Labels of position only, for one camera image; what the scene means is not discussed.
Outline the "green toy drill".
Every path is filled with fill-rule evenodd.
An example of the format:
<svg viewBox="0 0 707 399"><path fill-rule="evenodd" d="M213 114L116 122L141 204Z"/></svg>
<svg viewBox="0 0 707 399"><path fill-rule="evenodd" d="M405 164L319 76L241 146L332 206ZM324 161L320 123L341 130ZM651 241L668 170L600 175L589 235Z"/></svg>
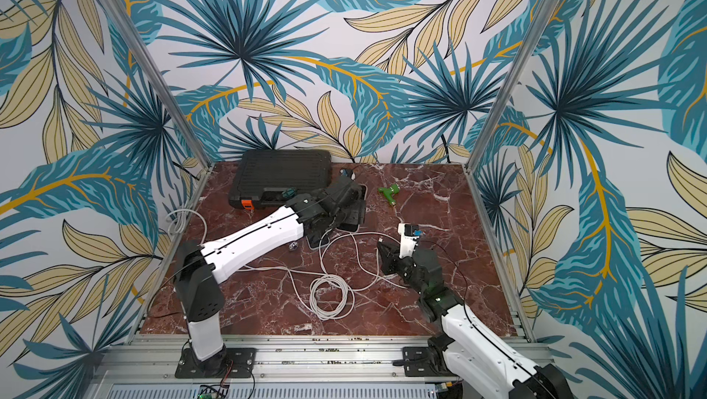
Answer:
<svg viewBox="0 0 707 399"><path fill-rule="evenodd" d="M390 207L395 207L397 205L397 201L395 200L395 197L397 194L400 192L400 187L397 184L393 184L389 187L379 187L377 189L377 192L385 198L386 202L388 202L388 205Z"/></svg>

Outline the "black smartphone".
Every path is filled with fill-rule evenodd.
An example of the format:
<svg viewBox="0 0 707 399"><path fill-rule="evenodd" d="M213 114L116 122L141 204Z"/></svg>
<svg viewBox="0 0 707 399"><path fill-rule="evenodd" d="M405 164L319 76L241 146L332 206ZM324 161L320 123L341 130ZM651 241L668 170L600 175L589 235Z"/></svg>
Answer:
<svg viewBox="0 0 707 399"><path fill-rule="evenodd" d="M355 226L355 231L357 232L360 227L364 224L366 218L366 185L361 185L360 195L355 203L355 209L353 210L352 224Z"/></svg>

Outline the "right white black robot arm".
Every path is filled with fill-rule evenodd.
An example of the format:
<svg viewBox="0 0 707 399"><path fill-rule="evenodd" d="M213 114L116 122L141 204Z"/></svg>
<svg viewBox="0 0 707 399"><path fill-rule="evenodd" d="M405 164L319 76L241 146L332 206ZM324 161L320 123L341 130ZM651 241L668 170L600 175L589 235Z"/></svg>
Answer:
<svg viewBox="0 0 707 399"><path fill-rule="evenodd" d="M467 382L483 398L572 398L568 381L553 364L541 366L499 338L445 283L435 251L377 243L385 275L397 275L418 295L418 305L441 333L428 340L438 371Z"/></svg>

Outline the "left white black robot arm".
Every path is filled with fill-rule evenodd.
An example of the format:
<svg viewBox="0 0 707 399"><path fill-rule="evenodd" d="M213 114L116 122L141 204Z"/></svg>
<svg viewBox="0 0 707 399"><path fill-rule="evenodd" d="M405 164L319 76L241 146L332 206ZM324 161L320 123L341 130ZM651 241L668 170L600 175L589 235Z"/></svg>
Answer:
<svg viewBox="0 0 707 399"><path fill-rule="evenodd" d="M219 314L225 305L220 285L246 264L305 238L310 247L329 240L330 232L365 213L365 190L350 174L329 187L290 198L277 211L226 237L181 244L174 288L191 338L191 354L199 364L226 358Z"/></svg>

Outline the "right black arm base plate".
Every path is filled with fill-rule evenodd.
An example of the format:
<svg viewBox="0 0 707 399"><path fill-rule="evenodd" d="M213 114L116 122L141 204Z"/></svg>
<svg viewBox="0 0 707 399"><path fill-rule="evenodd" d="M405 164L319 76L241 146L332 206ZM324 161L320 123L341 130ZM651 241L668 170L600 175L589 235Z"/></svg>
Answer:
<svg viewBox="0 0 707 399"><path fill-rule="evenodd" d="M404 347L402 359L394 360L395 367L403 367L406 377L458 377L465 380L478 374L471 354L460 346L445 350L435 347Z"/></svg>

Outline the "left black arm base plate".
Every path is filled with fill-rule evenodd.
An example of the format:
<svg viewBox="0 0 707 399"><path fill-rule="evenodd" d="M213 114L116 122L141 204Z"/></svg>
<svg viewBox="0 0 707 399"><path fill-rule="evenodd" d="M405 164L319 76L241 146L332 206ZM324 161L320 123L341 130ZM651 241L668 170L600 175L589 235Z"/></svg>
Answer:
<svg viewBox="0 0 707 399"><path fill-rule="evenodd" d="M205 361L196 358L186 347L180 354L176 379L248 379L252 376L257 349L253 347L223 347Z"/></svg>

